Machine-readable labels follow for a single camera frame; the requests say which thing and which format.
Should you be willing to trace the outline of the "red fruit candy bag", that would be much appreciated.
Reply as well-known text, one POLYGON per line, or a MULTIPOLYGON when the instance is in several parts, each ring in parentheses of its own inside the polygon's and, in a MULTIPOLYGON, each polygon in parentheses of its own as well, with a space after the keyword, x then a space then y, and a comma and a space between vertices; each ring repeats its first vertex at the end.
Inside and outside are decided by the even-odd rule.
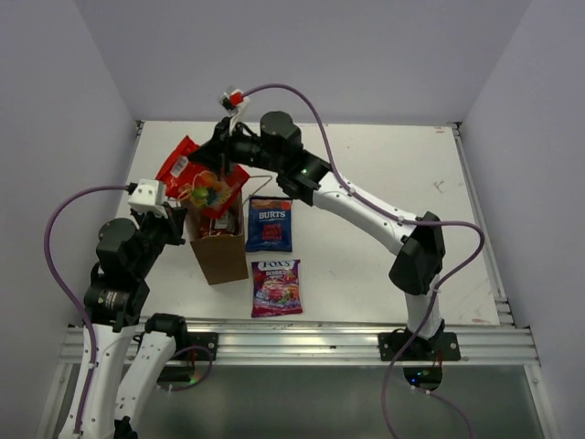
POLYGON ((189 161, 188 156, 197 149, 198 145, 185 136, 162 164, 155 179, 165 184, 168 198, 191 204, 205 216, 219 219, 239 196, 250 175, 239 165, 220 175, 189 161))

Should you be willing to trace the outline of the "blue Burts chips bag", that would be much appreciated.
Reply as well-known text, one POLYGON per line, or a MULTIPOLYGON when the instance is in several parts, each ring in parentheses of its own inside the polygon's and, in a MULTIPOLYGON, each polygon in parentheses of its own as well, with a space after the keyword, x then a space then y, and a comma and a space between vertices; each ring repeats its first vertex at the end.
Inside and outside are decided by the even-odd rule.
POLYGON ((292 206, 291 198, 251 197, 246 252, 292 252, 292 206))

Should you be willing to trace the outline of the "brown paper bag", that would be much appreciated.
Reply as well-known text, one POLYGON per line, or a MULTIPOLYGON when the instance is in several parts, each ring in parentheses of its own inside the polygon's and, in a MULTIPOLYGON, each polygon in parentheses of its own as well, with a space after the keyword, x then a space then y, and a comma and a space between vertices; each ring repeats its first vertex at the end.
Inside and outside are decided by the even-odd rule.
POLYGON ((237 218, 238 231, 235 235, 206 239, 200 239, 198 236, 198 225, 201 217, 205 215, 193 205, 182 202, 187 207, 186 230, 190 246, 207 283, 210 285, 226 284, 245 280, 249 277, 246 263, 243 212, 243 206, 249 199, 250 197, 243 194, 241 190, 239 196, 226 211, 237 218))

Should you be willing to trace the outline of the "purple Fox's candy bag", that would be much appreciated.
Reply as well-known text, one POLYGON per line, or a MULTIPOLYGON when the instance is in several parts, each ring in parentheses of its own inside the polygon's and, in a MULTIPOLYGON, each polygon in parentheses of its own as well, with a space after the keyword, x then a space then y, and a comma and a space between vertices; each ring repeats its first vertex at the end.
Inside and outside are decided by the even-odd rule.
POLYGON ((303 312, 300 260, 257 261, 253 275, 253 318, 297 315, 303 312))

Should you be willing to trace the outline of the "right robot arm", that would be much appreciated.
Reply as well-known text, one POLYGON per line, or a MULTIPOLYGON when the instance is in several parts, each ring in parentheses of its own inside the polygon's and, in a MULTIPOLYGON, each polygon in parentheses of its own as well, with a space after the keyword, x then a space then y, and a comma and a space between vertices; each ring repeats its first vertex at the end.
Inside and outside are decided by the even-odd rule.
POLYGON ((286 112, 264 114, 257 133, 226 117, 188 159, 222 177, 237 165, 272 172, 289 198, 335 214, 381 243, 395 257, 388 277, 405 295, 410 354, 427 359, 439 349, 444 320, 436 295, 445 244, 436 215, 417 217, 360 194, 332 164, 305 150, 302 131, 286 112))

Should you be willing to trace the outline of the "red Doritos chips bag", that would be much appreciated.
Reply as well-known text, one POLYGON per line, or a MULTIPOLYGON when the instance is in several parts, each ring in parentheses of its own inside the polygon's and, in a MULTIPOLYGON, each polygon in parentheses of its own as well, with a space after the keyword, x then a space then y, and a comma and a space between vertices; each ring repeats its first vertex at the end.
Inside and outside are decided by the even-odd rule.
POLYGON ((200 239, 224 235, 233 236, 237 231, 237 218, 230 212, 226 212, 219 219, 202 216, 198 225, 198 236, 200 239))

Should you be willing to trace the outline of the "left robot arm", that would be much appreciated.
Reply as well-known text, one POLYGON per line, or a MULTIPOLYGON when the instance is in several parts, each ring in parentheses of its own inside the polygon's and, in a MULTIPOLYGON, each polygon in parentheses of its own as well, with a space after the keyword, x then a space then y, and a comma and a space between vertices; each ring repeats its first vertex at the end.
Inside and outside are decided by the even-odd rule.
POLYGON ((132 362, 127 351, 137 333, 150 289, 145 281, 166 245, 184 244, 187 210, 165 203, 161 212, 133 212, 104 224, 98 261, 84 296, 90 323, 62 438, 134 438, 145 402, 169 359, 190 347, 183 317, 158 314, 145 325, 132 362))

